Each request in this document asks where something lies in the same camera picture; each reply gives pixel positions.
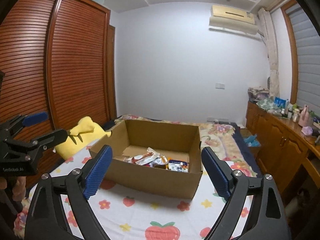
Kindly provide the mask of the white wall switch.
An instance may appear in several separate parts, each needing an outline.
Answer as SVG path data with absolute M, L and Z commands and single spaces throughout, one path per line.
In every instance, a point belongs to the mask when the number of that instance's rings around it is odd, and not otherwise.
M 223 83 L 216 83 L 216 84 L 215 84 L 215 88 L 216 88 L 216 89 L 225 89 L 225 84 L 223 84 Z

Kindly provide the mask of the wall air conditioner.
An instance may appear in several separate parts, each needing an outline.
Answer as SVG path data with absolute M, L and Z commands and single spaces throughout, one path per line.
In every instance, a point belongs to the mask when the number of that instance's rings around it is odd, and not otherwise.
M 258 26 L 252 13 L 222 5 L 212 5 L 209 25 L 251 35 L 258 33 Z

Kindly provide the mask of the pink water bottle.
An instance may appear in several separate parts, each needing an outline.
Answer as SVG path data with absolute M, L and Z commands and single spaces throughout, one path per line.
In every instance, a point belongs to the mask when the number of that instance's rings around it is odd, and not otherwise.
M 304 105 L 300 116 L 299 116 L 299 126 L 301 127 L 306 127 L 309 125 L 309 106 L 308 105 Z

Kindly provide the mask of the brown louvered wardrobe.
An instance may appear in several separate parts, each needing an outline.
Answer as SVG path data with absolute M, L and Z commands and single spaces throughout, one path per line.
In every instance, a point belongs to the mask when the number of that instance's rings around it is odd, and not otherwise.
M 1 24 L 1 121 L 45 111 L 29 141 L 116 117 L 111 12 L 92 0 L 18 0 Z

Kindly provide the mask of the wooden sideboard cabinet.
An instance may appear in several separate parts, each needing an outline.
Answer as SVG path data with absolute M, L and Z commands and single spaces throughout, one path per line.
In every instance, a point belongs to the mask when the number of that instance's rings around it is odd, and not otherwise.
M 263 173 L 273 176 L 281 194 L 298 185 L 302 167 L 319 187 L 319 145 L 295 122 L 274 116 L 249 102 L 246 128 L 261 144 L 256 162 Z

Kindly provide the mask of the yellow Pikachu plush toy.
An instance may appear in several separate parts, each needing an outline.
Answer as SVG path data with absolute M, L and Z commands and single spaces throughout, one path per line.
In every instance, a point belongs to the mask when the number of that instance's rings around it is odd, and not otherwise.
M 104 131 L 91 117 L 86 116 L 80 119 L 75 127 L 68 130 L 67 134 L 67 140 L 55 146 L 56 153 L 65 160 L 78 153 L 85 146 L 89 146 L 93 141 L 104 136 L 110 137 L 112 132 Z

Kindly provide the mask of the beige curtain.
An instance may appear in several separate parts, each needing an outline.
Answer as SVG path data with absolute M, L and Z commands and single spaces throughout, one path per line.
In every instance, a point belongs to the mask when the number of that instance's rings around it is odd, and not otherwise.
M 258 11 L 260 24 L 263 28 L 263 34 L 266 42 L 268 61 L 270 65 L 270 96 L 279 97 L 279 64 L 278 64 L 278 47 L 274 24 L 269 11 L 261 8 Z

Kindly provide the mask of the white red snack pouch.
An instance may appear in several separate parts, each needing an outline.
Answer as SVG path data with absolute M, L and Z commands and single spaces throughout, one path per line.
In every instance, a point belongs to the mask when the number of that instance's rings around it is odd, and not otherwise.
M 136 155 L 134 157 L 126 157 L 124 158 L 124 161 L 126 163 L 148 167 L 165 166 L 168 164 L 168 159 L 165 155 L 158 153 L 150 147 L 147 148 L 145 154 Z

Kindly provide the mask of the folded clothes pile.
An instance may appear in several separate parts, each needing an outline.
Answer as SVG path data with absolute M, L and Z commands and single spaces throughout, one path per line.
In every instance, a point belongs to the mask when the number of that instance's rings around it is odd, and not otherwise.
M 247 90 L 249 101 L 256 103 L 269 97 L 269 90 L 263 87 L 249 87 Z

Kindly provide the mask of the grey window blind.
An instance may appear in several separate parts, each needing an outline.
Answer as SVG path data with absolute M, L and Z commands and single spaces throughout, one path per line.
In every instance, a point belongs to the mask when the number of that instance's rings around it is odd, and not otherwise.
M 282 12 L 292 57 L 291 102 L 319 115 L 319 34 L 297 2 L 290 1 Z

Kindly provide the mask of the brown cardboard box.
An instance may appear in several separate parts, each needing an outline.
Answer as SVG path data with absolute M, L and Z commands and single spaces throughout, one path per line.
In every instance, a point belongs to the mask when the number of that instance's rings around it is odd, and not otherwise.
M 110 146 L 106 179 L 172 198 L 193 199 L 202 176 L 200 131 L 195 125 L 122 120 L 90 149 Z

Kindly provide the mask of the strawberry print table cloth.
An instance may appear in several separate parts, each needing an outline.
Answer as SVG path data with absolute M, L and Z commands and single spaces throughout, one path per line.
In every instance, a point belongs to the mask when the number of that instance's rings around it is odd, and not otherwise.
M 83 167 L 91 159 L 89 149 L 95 142 L 83 147 L 50 175 L 66 175 L 73 168 Z M 242 148 L 240 153 L 245 160 L 235 155 L 227 156 L 225 160 L 233 170 L 241 170 L 245 175 L 255 177 L 251 167 L 247 167 L 253 156 L 245 143 L 240 144 L 242 142 L 240 139 L 236 145 Z M 25 221 L 35 187 L 22 201 L 23 211 L 14 221 L 14 233 L 20 239 L 24 238 Z M 62 195 L 61 200 L 72 233 L 83 238 L 68 197 Z M 204 239 L 222 211 L 225 200 L 217 194 L 204 169 L 192 200 L 148 194 L 107 180 L 103 181 L 89 203 L 111 239 Z

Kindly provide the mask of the blue box on sideboard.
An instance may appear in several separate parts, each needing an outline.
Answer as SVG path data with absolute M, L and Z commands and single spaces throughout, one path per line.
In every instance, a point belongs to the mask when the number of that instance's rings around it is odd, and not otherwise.
M 278 107 L 278 108 L 285 108 L 286 107 L 286 100 L 281 99 L 279 97 L 275 97 L 274 98 L 274 104 Z

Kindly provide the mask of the white blue snack packet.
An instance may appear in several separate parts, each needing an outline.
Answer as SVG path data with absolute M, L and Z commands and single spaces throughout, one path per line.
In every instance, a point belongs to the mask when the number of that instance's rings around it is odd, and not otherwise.
M 167 167 L 170 171 L 188 172 L 188 163 L 186 161 L 170 159 Z

